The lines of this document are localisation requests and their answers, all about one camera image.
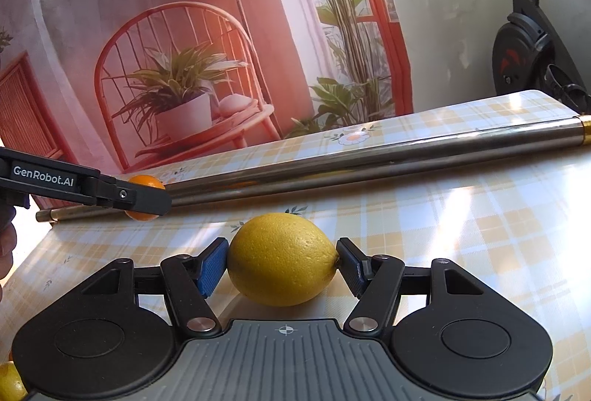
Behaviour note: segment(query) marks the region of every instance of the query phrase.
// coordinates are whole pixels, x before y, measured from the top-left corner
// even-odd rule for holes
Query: silver pipe
[[[564,149],[591,140],[591,117],[490,128],[323,154],[207,176],[167,186],[172,206],[243,199],[453,168],[521,154]],[[116,212],[88,206],[40,211],[38,221]]]

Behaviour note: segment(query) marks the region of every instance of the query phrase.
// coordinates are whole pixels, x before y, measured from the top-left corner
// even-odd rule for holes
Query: yellow lemon
[[[335,276],[338,255],[312,222],[288,213],[252,218],[234,236],[228,273],[247,298],[295,306],[318,295]]]
[[[137,175],[129,180],[130,183],[151,186],[153,188],[165,189],[164,185],[157,178],[150,175]],[[145,212],[125,211],[131,219],[136,221],[152,221],[158,217],[157,214],[146,214]]]
[[[27,390],[12,361],[0,364],[0,399],[2,401],[21,401]]]

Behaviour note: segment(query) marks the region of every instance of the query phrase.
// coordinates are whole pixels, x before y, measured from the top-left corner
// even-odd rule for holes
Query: gray ribbed plate
[[[440,401],[405,378],[379,342],[331,320],[235,321],[189,341],[174,366],[125,401]],[[31,401],[48,401],[36,394]],[[524,395],[519,401],[535,401]]]

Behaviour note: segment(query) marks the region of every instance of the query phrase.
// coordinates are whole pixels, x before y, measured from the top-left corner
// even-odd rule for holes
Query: yellow fruit
[[[318,295],[335,276],[338,255],[326,235],[294,214],[267,213],[248,221],[228,251],[228,274],[247,298],[295,306]]]
[[[144,186],[152,186],[153,188],[165,189],[164,185],[160,180],[149,175],[137,175],[129,180],[130,183],[141,184]],[[146,214],[145,212],[125,211],[131,219],[136,221],[152,221],[158,217],[157,214]]]
[[[0,364],[0,399],[21,401],[27,395],[21,377],[12,361]]]

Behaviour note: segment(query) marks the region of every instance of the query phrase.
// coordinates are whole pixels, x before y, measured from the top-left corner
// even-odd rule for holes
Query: human hand
[[[13,267],[13,249],[17,246],[17,231],[13,226],[13,219],[17,210],[0,202],[0,279],[4,279]],[[2,301],[2,287],[0,286],[0,301]]]

